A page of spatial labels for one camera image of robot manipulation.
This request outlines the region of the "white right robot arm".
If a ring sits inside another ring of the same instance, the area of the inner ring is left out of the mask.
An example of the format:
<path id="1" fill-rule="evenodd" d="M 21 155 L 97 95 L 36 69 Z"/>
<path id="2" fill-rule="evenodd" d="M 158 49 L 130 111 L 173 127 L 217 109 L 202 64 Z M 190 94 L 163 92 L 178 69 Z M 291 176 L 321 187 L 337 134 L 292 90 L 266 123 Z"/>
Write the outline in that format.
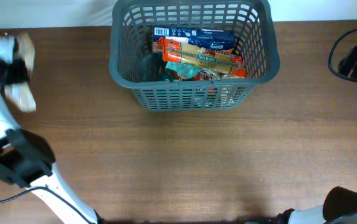
<path id="1" fill-rule="evenodd" d="M 347 78 L 357 79 L 357 46 L 339 63 L 338 72 Z M 290 209 L 270 221 L 285 224 L 354 223 L 357 224 L 357 192 L 344 187 L 334 187 L 323 205 L 308 210 Z"/>

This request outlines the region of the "yellow orange snack packet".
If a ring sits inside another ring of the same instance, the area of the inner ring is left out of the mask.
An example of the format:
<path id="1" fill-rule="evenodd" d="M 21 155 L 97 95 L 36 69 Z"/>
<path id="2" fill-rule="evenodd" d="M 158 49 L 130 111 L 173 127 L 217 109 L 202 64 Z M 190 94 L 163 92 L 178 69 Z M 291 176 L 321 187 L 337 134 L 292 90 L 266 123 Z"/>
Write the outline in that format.
<path id="1" fill-rule="evenodd" d="M 226 77 L 245 78 L 247 76 L 244 61 L 239 55 L 231 54 L 226 50 L 207 49 L 162 37 L 159 38 L 159 42 L 165 62 L 193 65 L 222 73 Z"/>

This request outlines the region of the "blue rectangular carton box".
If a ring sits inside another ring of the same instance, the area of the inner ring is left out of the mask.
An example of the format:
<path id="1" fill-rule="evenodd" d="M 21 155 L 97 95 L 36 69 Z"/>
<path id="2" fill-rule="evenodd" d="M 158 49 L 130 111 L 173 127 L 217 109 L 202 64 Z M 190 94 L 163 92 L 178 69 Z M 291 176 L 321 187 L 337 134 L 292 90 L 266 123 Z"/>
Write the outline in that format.
<path id="1" fill-rule="evenodd" d="M 236 40 L 233 31 L 189 29 L 182 27 L 153 27 L 153 52 L 161 53 L 160 38 L 171 39 L 180 43 L 196 45 L 213 50 L 233 49 Z"/>

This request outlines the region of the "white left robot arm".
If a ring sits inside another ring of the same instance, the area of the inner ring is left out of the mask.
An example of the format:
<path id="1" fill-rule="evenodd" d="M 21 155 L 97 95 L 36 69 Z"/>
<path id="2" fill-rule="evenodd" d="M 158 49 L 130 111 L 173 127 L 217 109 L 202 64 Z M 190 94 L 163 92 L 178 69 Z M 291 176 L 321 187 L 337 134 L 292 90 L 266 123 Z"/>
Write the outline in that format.
<path id="1" fill-rule="evenodd" d="M 36 195 L 64 223 L 103 223 L 63 179 L 47 141 L 21 128 L 4 101 L 26 113 L 36 110 L 29 88 L 34 59 L 27 33 L 0 35 L 0 180 L 23 188 L 21 195 Z"/>

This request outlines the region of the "beige bread bag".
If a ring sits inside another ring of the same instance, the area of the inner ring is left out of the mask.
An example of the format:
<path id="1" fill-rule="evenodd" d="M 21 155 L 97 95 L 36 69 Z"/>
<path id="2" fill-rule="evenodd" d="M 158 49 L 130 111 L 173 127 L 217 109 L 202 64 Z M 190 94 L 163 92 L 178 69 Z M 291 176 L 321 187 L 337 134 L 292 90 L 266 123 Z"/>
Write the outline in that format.
<path id="1" fill-rule="evenodd" d="M 29 88 L 34 70 L 35 47 L 28 33 L 21 33 L 14 38 L 12 54 L 11 83 L 5 85 L 4 93 L 8 100 L 23 112 L 36 110 L 36 101 Z"/>

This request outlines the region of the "green Nescafe coffee bag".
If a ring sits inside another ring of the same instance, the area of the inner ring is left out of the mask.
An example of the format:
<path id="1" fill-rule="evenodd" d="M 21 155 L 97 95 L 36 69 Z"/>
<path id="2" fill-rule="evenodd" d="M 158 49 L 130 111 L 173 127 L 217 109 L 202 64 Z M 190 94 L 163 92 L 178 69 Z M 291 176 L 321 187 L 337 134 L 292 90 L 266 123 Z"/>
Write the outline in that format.
<path id="1" fill-rule="evenodd" d="M 169 68 L 167 68 L 167 62 L 162 59 L 162 53 L 157 53 L 158 63 L 159 63 L 159 72 L 158 72 L 158 80 L 165 81 L 169 80 L 171 82 L 175 80 L 179 80 L 178 74 Z"/>

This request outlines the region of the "mint green small packet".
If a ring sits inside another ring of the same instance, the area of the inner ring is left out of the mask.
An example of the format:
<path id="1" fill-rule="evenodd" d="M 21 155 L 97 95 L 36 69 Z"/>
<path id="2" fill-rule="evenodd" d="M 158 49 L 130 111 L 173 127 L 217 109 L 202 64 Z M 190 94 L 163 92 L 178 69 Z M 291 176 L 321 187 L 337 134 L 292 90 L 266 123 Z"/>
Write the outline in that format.
<path id="1" fill-rule="evenodd" d="M 202 71 L 202 69 L 197 66 L 177 62 L 168 62 L 166 68 L 175 71 L 179 77 L 185 80 L 195 77 Z"/>

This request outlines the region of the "beige brown snack bag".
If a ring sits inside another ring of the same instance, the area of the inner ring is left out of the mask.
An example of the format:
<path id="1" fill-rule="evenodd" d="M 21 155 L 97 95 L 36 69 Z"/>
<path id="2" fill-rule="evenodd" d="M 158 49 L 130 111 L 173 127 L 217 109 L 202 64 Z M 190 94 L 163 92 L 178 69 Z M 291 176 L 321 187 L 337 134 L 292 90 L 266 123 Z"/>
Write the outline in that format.
<path id="1" fill-rule="evenodd" d="M 201 70 L 192 79 L 194 81 L 208 81 L 208 80 L 221 80 L 226 78 L 227 75 L 221 72 L 215 72 L 212 70 Z"/>

